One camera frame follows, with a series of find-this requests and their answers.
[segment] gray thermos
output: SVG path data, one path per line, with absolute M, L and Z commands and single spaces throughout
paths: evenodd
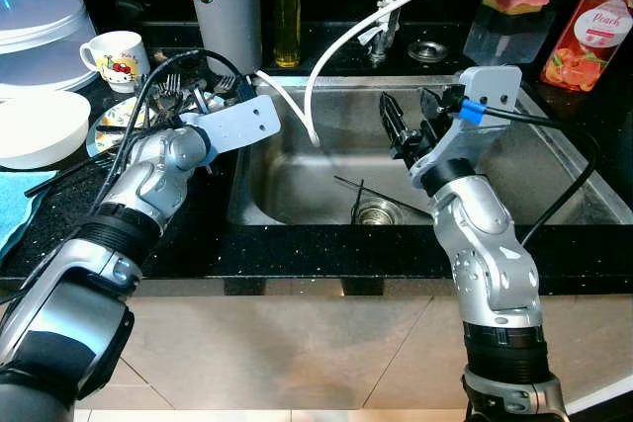
M 228 58 L 242 74 L 261 66 L 259 0 L 194 0 L 206 49 Z M 219 74 L 229 70 L 214 60 L 209 66 Z

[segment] black countertop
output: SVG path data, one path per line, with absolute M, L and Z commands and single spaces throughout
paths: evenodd
M 307 75 L 340 24 L 306 26 L 304 57 L 292 74 Z M 422 65 L 404 54 L 408 42 L 424 35 L 454 45 L 468 29 L 457 25 L 408 26 L 397 37 L 387 64 L 372 69 L 365 50 L 349 43 L 323 75 L 453 74 L 470 65 L 461 47 L 449 48 L 445 61 Z M 146 44 L 200 44 L 190 25 L 146 26 Z M 169 53 L 170 48 L 163 49 Z M 270 53 L 265 52 L 265 64 Z M 530 96 L 552 115 L 577 122 L 600 142 L 598 172 L 631 207 L 633 201 L 633 75 L 624 61 L 613 62 L 589 94 L 571 93 L 535 81 Z M 272 66 L 270 74 L 289 74 Z M 92 105 L 91 121 L 125 99 L 100 79 L 79 91 Z M 56 165 L 63 169 L 86 156 L 82 148 Z M 450 267 L 430 226 L 241 226 L 226 221 L 226 203 L 235 153 L 218 159 L 220 175 L 197 170 L 188 199 L 175 215 L 142 270 L 148 279 L 224 279 L 225 294 L 262 294 L 266 279 L 342 280 L 347 294 L 382 292 L 383 280 L 445 280 Z M 4 287 L 15 287 L 85 216 L 105 172 L 90 166 L 53 189 L 24 239 L 0 267 Z M 517 228 L 517 234 L 525 232 Z M 541 279 L 541 294 L 633 293 L 633 226 L 544 226 L 531 240 Z

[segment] yellow liquid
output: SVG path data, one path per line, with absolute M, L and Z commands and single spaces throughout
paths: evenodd
M 292 68 L 300 60 L 301 0 L 273 0 L 275 62 Z

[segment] blue towel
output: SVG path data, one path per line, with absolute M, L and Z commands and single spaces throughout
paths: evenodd
M 38 210 L 45 192 L 26 198 L 24 192 L 57 172 L 0 172 L 0 262 L 15 246 Z

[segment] white bowl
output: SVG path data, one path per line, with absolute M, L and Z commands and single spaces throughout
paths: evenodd
M 88 100 L 68 91 L 0 104 L 0 165 L 27 170 L 67 157 L 86 138 L 89 115 Z

